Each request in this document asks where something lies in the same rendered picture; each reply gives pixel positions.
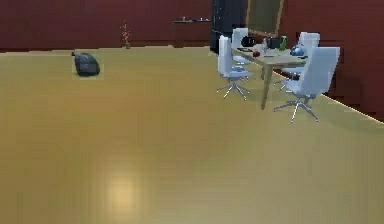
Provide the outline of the white swivel chair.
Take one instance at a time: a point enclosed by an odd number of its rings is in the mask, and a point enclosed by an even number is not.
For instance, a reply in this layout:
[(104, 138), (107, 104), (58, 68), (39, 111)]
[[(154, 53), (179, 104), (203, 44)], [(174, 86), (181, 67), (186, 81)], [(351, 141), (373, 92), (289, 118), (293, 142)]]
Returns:
[(276, 106), (273, 111), (292, 106), (294, 108), (290, 122), (293, 123), (299, 108), (303, 108), (316, 122), (318, 116), (308, 105), (311, 99), (329, 91), (335, 73), (341, 48), (340, 47), (315, 47), (303, 67), (298, 80), (285, 80), (288, 92), (296, 97), (285, 104)]
[(225, 89), (226, 93), (223, 98), (226, 98), (231, 91), (237, 91), (244, 100), (247, 100), (246, 94), (250, 91), (245, 87), (238, 84), (238, 81), (243, 78), (253, 76), (253, 73), (246, 70), (242, 66), (233, 65), (233, 56), (231, 48), (231, 40), (221, 35), (219, 38), (219, 54), (218, 54), (218, 72), (222, 78), (225, 78), (228, 84), (224, 87), (218, 88), (217, 92)]
[[(320, 42), (320, 34), (319, 33), (301, 32), (299, 35), (299, 39), (298, 39), (297, 44), (302, 44), (304, 46), (305, 55), (304, 56), (296, 56), (296, 57), (301, 57), (304, 60), (307, 60), (309, 58), (309, 56), (311, 55), (311, 52), (313, 51), (313, 49), (319, 45), (319, 42)], [(288, 77), (281, 81), (282, 86), (280, 88), (280, 91), (282, 91), (286, 87), (285, 83), (287, 81), (292, 80), (295, 77), (299, 77), (303, 68), (304, 68), (303, 65), (300, 65), (297, 67), (283, 68), (282, 72), (287, 73)]]
[[(231, 46), (233, 49), (237, 48), (249, 48), (249, 47), (243, 47), (241, 45), (241, 40), (243, 37), (248, 36), (248, 29), (247, 28), (235, 28), (232, 32), (232, 43)], [(243, 56), (240, 55), (233, 55), (233, 60), (236, 62), (237, 65), (249, 65), (250, 61)]]

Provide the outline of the dark red worktop cupboard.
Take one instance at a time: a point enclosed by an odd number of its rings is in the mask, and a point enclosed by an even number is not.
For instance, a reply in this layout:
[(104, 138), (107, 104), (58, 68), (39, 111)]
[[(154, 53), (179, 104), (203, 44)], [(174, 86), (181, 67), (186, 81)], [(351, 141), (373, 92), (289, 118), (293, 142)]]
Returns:
[(172, 22), (173, 46), (201, 47), (208, 46), (211, 32), (211, 21), (208, 19), (182, 19)]

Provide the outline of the light wooden dining table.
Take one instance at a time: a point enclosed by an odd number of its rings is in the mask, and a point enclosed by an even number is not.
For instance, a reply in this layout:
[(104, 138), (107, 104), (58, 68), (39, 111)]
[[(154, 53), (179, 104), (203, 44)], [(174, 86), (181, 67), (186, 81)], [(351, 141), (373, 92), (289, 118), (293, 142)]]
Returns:
[[(259, 57), (253, 57), (253, 52), (259, 51)], [(264, 88), (261, 98), (261, 109), (264, 110), (268, 99), (269, 87), (271, 84), (271, 77), (274, 69), (297, 67), (305, 65), (306, 60), (300, 59), (296, 56), (290, 55), (290, 50), (286, 49), (280, 51), (279, 49), (268, 49), (266, 53), (263, 52), (262, 45), (256, 44), (248, 48), (247, 51), (239, 49), (232, 49), (232, 53), (243, 56), (252, 63), (262, 67), (262, 80), (264, 81)]]

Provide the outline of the red twig house plant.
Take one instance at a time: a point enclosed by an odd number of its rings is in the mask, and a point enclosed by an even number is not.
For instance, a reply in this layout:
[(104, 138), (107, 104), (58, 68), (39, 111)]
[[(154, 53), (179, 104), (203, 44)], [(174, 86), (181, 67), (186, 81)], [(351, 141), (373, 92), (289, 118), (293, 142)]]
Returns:
[(121, 26), (121, 35), (122, 35), (122, 40), (124, 42), (124, 47), (126, 49), (129, 49), (130, 48), (130, 42), (129, 42), (129, 39), (130, 39), (130, 31), (128, 30), (128, 24), (126, 21), (123, 22), (123, 25)]

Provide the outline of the black toaster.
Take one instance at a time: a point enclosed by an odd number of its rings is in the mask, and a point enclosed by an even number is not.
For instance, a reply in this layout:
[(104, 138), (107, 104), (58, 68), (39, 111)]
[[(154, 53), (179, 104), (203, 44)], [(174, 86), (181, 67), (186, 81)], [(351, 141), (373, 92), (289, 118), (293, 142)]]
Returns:
[(267, 38), (267, 46), (269, 49), (279, 49), (282, 43), (281, 37)]

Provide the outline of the blue shiny kettle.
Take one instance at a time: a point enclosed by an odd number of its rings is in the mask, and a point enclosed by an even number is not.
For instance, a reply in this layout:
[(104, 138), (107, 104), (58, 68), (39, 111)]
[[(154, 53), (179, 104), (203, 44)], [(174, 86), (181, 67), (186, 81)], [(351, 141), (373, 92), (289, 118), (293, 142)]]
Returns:
[(305, 48), (304, 48), (304, 46), (302, 44), (295, 45), (290, 50), (290, 55), (291, 56), (304, 56), (305, 55)]

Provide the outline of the framed olive wall picture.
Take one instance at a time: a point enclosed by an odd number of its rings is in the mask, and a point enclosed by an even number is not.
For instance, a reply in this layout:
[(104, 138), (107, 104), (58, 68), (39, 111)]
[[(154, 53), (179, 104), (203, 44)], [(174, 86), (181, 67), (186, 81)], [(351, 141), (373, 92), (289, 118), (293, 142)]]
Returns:
[(251, 33), (275, 37), (285, 0), (248, 0), (246, 26)]

